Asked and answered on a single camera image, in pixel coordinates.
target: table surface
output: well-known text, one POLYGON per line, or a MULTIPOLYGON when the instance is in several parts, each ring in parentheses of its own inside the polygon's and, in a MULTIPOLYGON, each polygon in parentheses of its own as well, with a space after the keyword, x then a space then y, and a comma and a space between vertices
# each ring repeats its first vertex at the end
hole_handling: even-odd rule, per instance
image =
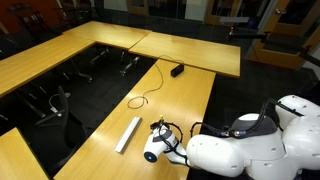
POLYGON ((120 26, 115 24, 90 21, 64 32, 121 49, 129 49, 151 31, 120 26))
MULTIPOLYGON (((185 133, 182 144, 186 147, 192 124, 204 118, 215 73, 185 67, 184 72, 173 78, 170 71, 177 66, 176 63, 158 60, 156 64, 164 81, 160 90, 145 95, 148 104, 139 109, 127 107, 131 98, 160 86, 161 74, 155 65, 58 172, 55 179, 186 179, 189 168, 170 164, 163 154, 157 163, 147 162, 143 157, 144 145, 151 132, 150 124, 163 115, 167 122, 174 122, 185 133), (142 121, 123 154, 119 154, 114 148, 134 117, 142 117, 142 121)), ((142 99, 136 99, 130 105, 138 106, 141 102, 142 99)), ((199 130, 200 127, 195 128, 195 134, 199 130)))
POLYGON ((183 61, 188 66, 219 74, 240 76, 240 47, 151 32, 134 45, 130 53, 183 61))
POLYGON ((49 179, 19 130, 0 137, 0 179, 49 179))
POLYGON ((0 61, 0 97, 94 43, 88 39, 61 35, 0 61))

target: black device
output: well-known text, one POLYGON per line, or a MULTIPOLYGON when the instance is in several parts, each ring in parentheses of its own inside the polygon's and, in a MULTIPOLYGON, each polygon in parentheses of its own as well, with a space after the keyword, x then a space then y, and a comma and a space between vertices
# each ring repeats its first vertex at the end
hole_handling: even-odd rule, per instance
POLYGON ((173 68, 171 70, 171 76, 172 77, 176 77, 178 76, 181 72, 183 72, 184 70, 184 65, 183 64, 179 64, 177 67, 173 68))

